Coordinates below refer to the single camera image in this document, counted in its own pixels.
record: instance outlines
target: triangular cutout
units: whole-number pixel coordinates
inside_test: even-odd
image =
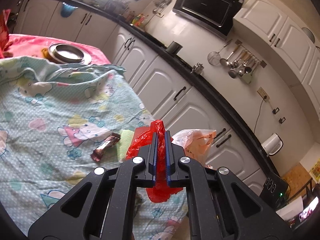
[[[257,203],[255,203],[237,184],[232,183],[231,187],[235,193],[242,215],[245,218],[251,217],[261,211]]]
[[[61,211],[75,218],[79,217],[91,187],[92,183],[90,182],[84,184],[83,187],[62,206]]]

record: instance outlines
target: brown snack wrapper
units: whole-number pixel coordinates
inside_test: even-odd
[[[95,150],[93,150],[93,153],[90,155],[91,158],[95,162],[99,162],[102,159],[102,156],[105,154],[105,152],[116,145],[116,143],[120,141],[120,135],[117,133],[110,134]]]

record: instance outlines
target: white electric kettle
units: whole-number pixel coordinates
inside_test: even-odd
[[[283,141],[276,133],[272,134],[263,144],[262,147],[267,153],[267,156],[273,156],[281,150]]]

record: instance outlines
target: silver screw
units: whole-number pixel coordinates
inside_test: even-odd
[[[221,167],[219,169],[219,173],[221,173],[222,175],[227,175],[229,173],[229,170],[226,167]]]
[[[102,167],[95,168],[94,173],[97,175],[101,175],[104,173],[104,168],[102,168]]]
[[[186,157],[186,156],[183,156],[180,158],[180,161],[182,163],[189,163],[190,162],[190,158],[189,157]]]
[[[132,159],[132,161],[133,161],[134,163],[136,163],[136,164],[142,163],[142,162],[143,162],[143,158],[140,157],[140,156],[137,156],[137,157],[134,157],[134,158]]]

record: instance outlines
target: pink tablecloth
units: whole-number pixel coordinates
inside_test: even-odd
[[[110,64],[110,61],[100,49],[85,44],[50,37],[40,37],[24,34],[10,34],[10,41],[13,41],[13,44],[9,47],[8,51],[12,52],[14,57],[33,56],[43,58],[41,52],[43,48],[48,48],[51,44],[54,43],[67,43],[75,45],[87,51],[92,57],[91,64]]]

